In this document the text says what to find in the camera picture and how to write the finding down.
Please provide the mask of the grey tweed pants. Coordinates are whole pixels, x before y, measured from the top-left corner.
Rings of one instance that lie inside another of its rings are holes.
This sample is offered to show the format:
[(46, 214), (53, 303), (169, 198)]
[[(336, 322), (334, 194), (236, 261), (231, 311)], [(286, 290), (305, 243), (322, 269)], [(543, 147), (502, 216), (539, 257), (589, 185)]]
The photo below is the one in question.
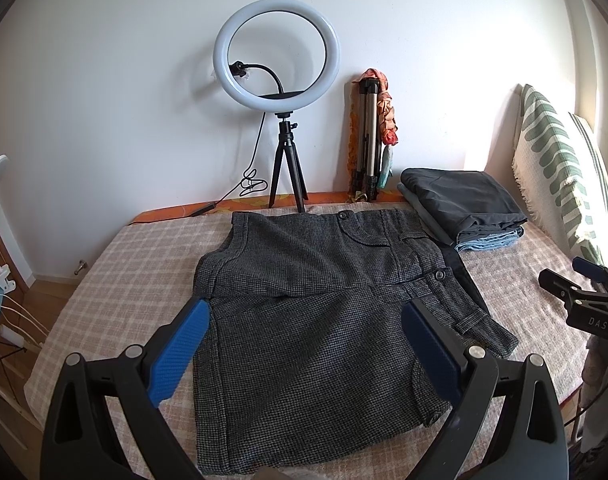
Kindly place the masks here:
[(412, 299), (466, 344), (500, 358), (518, 344), (410, 209), (237, 212), (194, 289), (209, 305), (194, 358), (205, 474), (329, 462), (436, 422), (447, 403), (401, 328)]

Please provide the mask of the striped white pillow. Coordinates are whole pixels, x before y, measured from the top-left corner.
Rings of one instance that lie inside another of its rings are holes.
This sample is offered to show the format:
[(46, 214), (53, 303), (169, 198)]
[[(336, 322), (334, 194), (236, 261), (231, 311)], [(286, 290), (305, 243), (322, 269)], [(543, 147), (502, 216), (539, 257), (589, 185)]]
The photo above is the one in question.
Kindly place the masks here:
[(588, 155), (588, 162), (584, 164), (584, 169), (588, 172), (587, 181), (590, 185), (590, 194), (596, 202), (596, 210), (599, 211), (601, 216), (600, 221), (604, 226), (608, 226), (608, 173), (599, 143), (584, 118), (573, 113), (569, 113), (568, 116), (570, 123), (586, 146), (584, 151)]

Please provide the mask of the folded light blue jeans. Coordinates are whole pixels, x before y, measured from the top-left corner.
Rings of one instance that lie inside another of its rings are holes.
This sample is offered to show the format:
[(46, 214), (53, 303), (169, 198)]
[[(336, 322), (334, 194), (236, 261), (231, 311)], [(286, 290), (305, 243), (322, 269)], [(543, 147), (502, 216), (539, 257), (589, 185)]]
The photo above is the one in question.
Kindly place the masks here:
[(415, 193), (409, 191), (402, 183), (397, 184), (397, 190), (419, 215), (427, 233), (441, 244), (456, 249), (457, 252), (488, 252), (488, 250), (510, 247), (524, 235), (523, 226), (518, 226), (513, 231), (484, 234), (471, 238), (471, 240), (455, 242), (423, 207)]

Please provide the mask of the green leaf pattern pillow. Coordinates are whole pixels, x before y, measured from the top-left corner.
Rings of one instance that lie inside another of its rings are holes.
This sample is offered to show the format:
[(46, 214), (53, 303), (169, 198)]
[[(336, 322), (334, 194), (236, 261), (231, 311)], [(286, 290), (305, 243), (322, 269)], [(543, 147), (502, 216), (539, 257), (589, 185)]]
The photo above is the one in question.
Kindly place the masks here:
[(522, 90), (512, 169), (530, 218), (570, 258), (608, 266), (608, 226), (591, 197), (588, 155), (570, 123), (530, 84)]

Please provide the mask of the folded dark grey garment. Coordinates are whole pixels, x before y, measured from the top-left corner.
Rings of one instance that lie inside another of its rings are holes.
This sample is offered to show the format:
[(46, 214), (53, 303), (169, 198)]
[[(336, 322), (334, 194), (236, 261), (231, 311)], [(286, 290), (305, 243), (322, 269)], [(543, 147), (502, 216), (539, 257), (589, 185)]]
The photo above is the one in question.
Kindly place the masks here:
[(527, 222), (512, 195), (484, 171), (409, 168), (400, 183), (455, 242), (524, 228)]

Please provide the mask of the beige checked bed cover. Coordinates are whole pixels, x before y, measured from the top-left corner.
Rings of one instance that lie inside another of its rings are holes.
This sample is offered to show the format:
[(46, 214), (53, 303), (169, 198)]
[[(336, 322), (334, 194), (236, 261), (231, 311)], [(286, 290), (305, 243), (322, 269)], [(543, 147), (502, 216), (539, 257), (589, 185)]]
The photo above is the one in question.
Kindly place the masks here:
[[(231, 227), (232, 211), (203, 217), (135, 223), (114, 237), (50, 328), (24, 387), (28, 406), (43, 425), (64, 359), (80, 352), (87, 360), (113, 358), (129, 344), (144, 344), (157, 326), (169, 323), (192, 294), (197, 263), (217, 248)], [(569, 258), (551, 238), (527, 222), (513, 246), (490, 252), (462, 252), (468, 273), (492, 317), (517, 336), (515, 361), (531, 353), (543, 356), (560, 402), (581, 386), (588, 335), (565, 323), (558, 299), (538, 285), (549, 268), (578, 283)], [(197, 456), (192, 370), (189, 367), (175, 395), (161, 404), (167, 425), (191, 460)], [(136, 449), (118, 400), (109, 399), (118, 439), (136, 474), (150, 472)], [(501, 408), (492, 401), (482, 430), (464, 468), (477, 465), (486, 452)], [(309, 474), (326, 479), (404, 479), (415, 466), (447, 414), (430, 428), (420, 427), (335, 462), (287, 470), (295, 478)]]

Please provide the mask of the folded silver tripod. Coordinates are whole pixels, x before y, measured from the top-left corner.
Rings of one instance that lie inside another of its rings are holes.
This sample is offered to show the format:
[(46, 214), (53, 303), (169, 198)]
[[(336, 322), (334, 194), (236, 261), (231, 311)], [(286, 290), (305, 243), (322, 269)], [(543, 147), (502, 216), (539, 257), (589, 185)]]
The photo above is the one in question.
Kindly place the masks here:
[(356, 200), (374, 202), (380, 175), (381, 142), (377, 127), (377, 97), (380, 81), (372, 76), (358, 82), (357, 152), (353, 179)]

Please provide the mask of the orange floral umbrella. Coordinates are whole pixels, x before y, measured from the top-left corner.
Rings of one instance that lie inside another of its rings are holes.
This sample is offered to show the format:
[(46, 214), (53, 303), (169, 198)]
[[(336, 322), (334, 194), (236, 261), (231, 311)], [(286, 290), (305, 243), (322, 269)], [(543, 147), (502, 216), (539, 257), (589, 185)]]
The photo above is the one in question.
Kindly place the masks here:
[(386, 184), (389, 182), (389, 177), (392, 174), (393, 147), (398, 143), (395, 108), (393, 107), (392, 97), (389, 94), (389, 81), (382, 72), (375, 68), (368, 68), (362, 74), (362, 78), (374, 78), (379, 84), (379, 90), (377, 90), (377, 128), (379, 128), (384, 151), (377, 188), (383, 190), (383, 188), (386, 188)]

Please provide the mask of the black mini tripod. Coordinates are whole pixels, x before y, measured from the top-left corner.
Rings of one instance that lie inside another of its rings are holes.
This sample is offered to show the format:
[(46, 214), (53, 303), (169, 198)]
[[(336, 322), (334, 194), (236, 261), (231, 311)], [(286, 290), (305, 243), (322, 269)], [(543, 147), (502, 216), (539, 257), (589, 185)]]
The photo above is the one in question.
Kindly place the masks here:
[(287, 161), (287, 171), (291, 180), (295, 206), (297, 212), (303, 214), (305, 212), (305, 201), (308, 200), (308, 193), (294, 142), (293, 130), (297, 127), (297, 123), (290, 121), (291, 115), (291, 112), (277, 114), (279, 118), (279, 136), (272, 168), (268, 207), (271, 208), (276, 203), (282, 161), (285, 159)]

